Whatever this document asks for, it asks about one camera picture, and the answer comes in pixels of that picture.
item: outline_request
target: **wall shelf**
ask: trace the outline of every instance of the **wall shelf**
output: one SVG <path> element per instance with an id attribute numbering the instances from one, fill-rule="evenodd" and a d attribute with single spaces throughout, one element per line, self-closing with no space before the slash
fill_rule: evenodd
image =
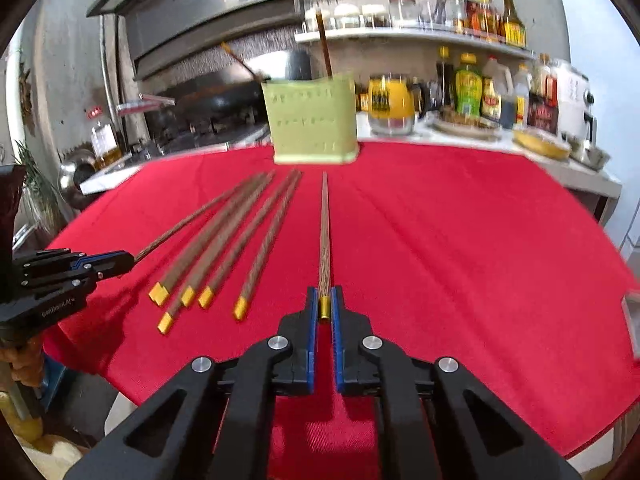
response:
<path id="1" fill-rule="evenodd" d="M 339 28 L 326 32 L 328 40 L 359 40 L 363 38 L 396 38 L 398 40 L 424 40 L 437 43 L 458 44 L 468 46 L 471 49 L 484 50 L 497 54 L 507 54 L 518 59 L 536 59 L 530 50 L 524 50 L 503 43 L 465 36 L 448 30 L 418 29 L 418 28 Z M 313 43 L 320 41 L 319 32 L 301 32 L 295 35 L 297 43 Z"/>

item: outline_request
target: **metal bowl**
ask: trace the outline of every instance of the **metal bowl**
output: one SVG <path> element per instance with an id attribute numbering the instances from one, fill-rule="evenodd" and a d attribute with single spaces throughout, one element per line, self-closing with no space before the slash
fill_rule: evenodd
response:
<path id="1" fill-rule="evenodd" d="M 587 139 L 567 136 L 566 140 L 571 145 L 571 158 L 591 170 L 600 171 L 611 159 L 609 153 L 596 147 Z"/>
<path id="2" fill-rule="evenodd" d="M 83 211 L 98 195 L 84 195 L 80 184 L 95 173 L 95 157 L 89 150 L 78 149 L 65 157 L 58 170 L 58 187 L 65 202 Z"/>

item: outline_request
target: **yellow chopstick end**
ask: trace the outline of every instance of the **yellow chopstick end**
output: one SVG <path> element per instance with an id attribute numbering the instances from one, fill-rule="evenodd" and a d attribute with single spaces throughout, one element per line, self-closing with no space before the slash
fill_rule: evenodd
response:
<path id="1" fill-rule="evenodd" d="M 184 293 L 182 294 L 182 297 L 180 298 L 180 301 L 182 302 L 182 304 L 185 307 L 188 307 L 191 304 L 191 301 L 193 300 L 193 298 L 196 295 L 196 291 L 193 290 L 192 286 L 188 286 Z"/>
<path id="2" fill-rule="evenodd" d="M 321 296 L 319 306 L 318 317 L 320 321 L 331 321 L 331 298 L 329 296 Z"/>
<path id="3" fill-rule="evenodd" d="M 249 310 L 249 302 L 246 298 L 240 296 L 236 301 L 236 307 L 234 308 L 234 317 L 238 321 L 242 321 L 246 316 L 246 311 Z"/>
<path id="4" fill-rule="evenodd" d="M 210 286 L 206 286 L 202 291 L 200 297 L 198 298 L 198 303 L 202 308 L 208 308 L 209 303 L 213 299 L 213 290 L 211 290 Z"/>
<path id="5" fill-rule="evenodd" d="M 149 292 L 149 297 L 157 306 L 162 306 L 164 300 L 169 297 L 169 291 L 160 285 L 160 283 L 156 283 L 154 288 Z"/>
<path id="6" fill-rule="evenodd" d="M 158 330 L 162 335 L 167 335 L 172 324 L 174 324 L 174 318 L 171 317 L 168 312 L 165 312 L 164 316 L 162 316 L 162 319 L 160 320 L 160 323 L 158 323 Z"/>

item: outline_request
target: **plate of food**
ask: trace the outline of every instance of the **plate of food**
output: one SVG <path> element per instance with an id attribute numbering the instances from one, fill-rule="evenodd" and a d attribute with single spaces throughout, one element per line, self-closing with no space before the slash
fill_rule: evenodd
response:
<path id="1" fill-rule="evenodd" d="M 482 117 L 459 114 L 450 108 L 444 109 L 432 125 L 444 134 L 468 139 L 499 140 L 501 136 L 498 124 Z"/>
<path id="2" fill-rule="evenodd" d="M 548 158 L 555 160 L 567 160 L 571 155 L 571 145 L 568 142 L 538 128 L 514 130 L 513 142 L 530 152 L 548 156 Z"/>

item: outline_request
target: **triangular cutout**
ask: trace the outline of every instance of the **triangular cutout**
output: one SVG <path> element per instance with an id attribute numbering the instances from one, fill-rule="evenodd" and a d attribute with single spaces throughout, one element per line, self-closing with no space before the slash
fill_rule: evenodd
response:
<path id="1" fill-rule="evenodd" d="M 152 458 L 161 456 L 186 396 L 185 390 L 176 390 L 162 406 L 129 434 L 125 444 Z"/>
<path id="2" fill-rule="evenodd" d="M 471 390 L 465 390 L 463 397 L 489 456 L 500 456 L 522 446 L 522 437 L 500 413 Z"/>

